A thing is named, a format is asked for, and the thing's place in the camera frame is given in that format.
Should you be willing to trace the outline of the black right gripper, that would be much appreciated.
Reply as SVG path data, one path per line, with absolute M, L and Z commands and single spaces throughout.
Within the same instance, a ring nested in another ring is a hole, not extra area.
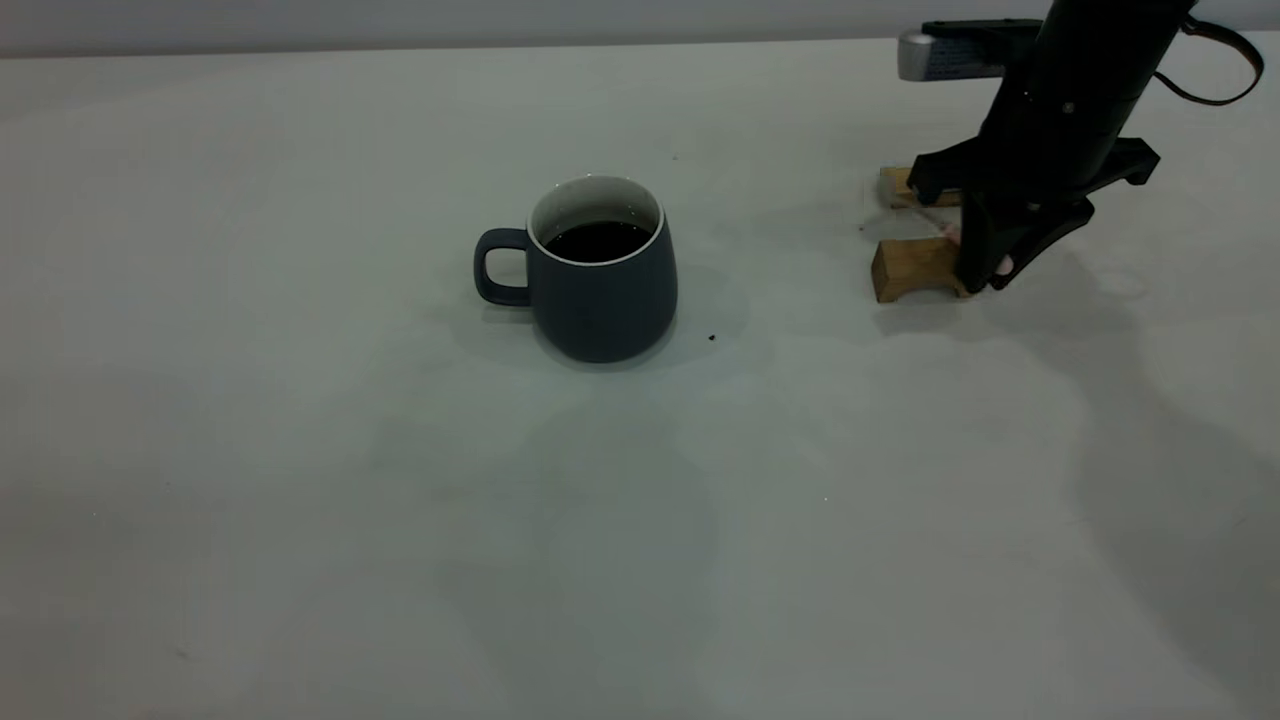
M 1087 199 L 1039 211 L 1018 228 L 1006 252 L 1011 269 L 1001 272 L 998 223 L 977 193 L 1066 202 L 1119 181 L 1149 179 L 1158 154 L 1120 133 L 1161 58 L 1153 47 L 1128 41 L 1115 47 L 1037 41 L 1007 67 L 977 137 L 916 158 L 908 187 L 918 201 L 933 202 L 950 190 L 966 193 L 957 255 L 957 279 L 966 292 L 978 293 L 988 283 L 1005 290 L 1094 215 Z

